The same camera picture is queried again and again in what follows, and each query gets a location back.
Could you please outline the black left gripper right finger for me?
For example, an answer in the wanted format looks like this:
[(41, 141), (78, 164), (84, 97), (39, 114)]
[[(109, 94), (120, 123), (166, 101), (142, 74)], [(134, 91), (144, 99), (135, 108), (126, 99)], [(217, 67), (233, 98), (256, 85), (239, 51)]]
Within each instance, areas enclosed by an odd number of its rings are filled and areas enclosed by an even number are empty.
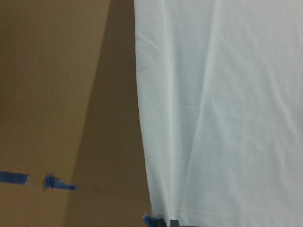
[(178, 220), (170, 220), (170, 227), (179, 227)]

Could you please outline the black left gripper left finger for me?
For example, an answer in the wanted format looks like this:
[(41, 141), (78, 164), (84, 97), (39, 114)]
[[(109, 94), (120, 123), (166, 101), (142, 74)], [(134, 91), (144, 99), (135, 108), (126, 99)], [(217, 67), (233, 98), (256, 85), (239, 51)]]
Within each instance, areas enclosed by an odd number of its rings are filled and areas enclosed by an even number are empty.
[(156, 219), (154, 221), (154, 226), (155, 227), (164, 227), (164, 220), (163, 219)]

